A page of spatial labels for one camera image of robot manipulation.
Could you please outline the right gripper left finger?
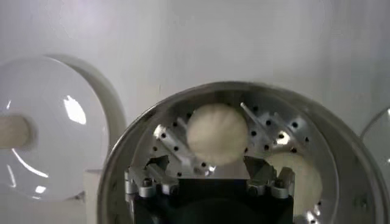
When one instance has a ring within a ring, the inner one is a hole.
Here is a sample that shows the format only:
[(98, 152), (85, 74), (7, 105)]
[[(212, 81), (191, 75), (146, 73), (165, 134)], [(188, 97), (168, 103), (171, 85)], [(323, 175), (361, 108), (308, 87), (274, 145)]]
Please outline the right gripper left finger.
[(136, 197), (152, 198), (158, 193), (177, 195), (179, 180), (166, 174), (168, 155), (151, 158), (145, 166), (129, 166), (124, 172), (125, 199), (127, 203)]

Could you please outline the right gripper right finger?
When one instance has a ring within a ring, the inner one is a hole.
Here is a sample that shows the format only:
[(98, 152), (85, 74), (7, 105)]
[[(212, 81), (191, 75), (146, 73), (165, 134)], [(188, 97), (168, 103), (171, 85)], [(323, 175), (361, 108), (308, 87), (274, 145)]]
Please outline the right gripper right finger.
[(270, 194), (277, 199), (294, 196), (295, 173), (289, 167), (276, 169), (263, 159), (251, 156), (244, 157), (244, 163), (250, 178), (247, 180), (247, 191), (253, 197)]

